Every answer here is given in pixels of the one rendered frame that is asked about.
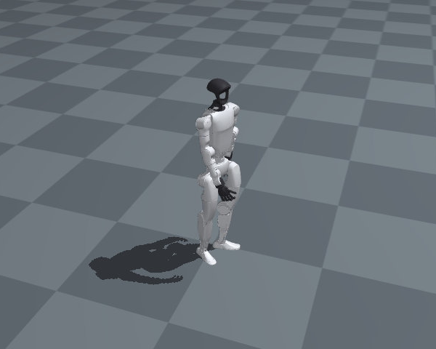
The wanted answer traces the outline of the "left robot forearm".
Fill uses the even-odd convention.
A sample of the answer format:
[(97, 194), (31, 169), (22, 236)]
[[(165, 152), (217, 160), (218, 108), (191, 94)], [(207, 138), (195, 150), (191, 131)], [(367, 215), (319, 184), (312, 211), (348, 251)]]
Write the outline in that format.
[(230, 157), (230, 155), (233, 151), (233, 148), (234, 148), (235, 140), (236, 140), (236, 138), (232, 139), (230, 149), (228, 151), (226, 151), (226, 154), (225, 154), (226, 157)]

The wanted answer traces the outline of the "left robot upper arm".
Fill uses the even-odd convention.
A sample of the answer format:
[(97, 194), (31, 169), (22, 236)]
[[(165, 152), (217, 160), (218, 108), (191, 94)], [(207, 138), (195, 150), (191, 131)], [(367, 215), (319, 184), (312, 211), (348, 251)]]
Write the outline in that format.
[(238, 105), (236, 105), (234, 103), (227, 103), (227, 104), (231, 105), (233, 107), (233, 109), (234, 109), (234, 125), (233, 125), (233, 139), (234, 139), (234, 138), (237, 137), (238, 132), (239, 132), (238, 128), (234, 127), (234, 126), (235, 126), (235, 124), (237, 122), (238, 112), (239, 112), (240, 108), (239, 108)]

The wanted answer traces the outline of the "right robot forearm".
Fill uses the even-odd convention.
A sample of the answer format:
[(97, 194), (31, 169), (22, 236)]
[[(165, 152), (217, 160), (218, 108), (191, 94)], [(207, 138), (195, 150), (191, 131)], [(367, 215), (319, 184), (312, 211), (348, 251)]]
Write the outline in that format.
[(219, 180), (219, 178), (221, 177), (221, 172), (218, 170), (215, 159), (211, 159), (211, 155), (208, 150), (202, 151), (202, 158), (204, 164), (206, 165), (206, 167), (208, 167), (213, 183), (216, 186), (221, 185), (221, 182)]

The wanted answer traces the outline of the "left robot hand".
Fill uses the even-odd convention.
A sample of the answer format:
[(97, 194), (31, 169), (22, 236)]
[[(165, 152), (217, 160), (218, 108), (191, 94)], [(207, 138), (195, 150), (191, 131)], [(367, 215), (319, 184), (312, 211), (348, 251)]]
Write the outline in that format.
[[(232, 155), (233, 155), (233, 152), (231, 153), (230, 157), (226, 157), (226, 156), (225, 156), (225, 158), (231, 161)], [(224, 176), (225, 176), (225, 175), (224, 175)], [(224, 176), (223, 176), (223, 177), (224, 177)], [(228, 176), (228, 175), (227, 175), (227, 176)]]

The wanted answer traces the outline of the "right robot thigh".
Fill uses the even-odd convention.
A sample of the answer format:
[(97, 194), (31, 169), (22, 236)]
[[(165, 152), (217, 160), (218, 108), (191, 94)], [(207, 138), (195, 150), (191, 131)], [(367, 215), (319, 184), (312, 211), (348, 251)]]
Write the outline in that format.
[(204, 222), (207, 224), (208, 221), (213, 220), (216, 212), (218, 188), (213, 183), (208, 169), (204, 173), (199, 174), (197, 182), (204, 188), (203, 194), (201, 194), (203, 210), (200, 213), (203, 213)]

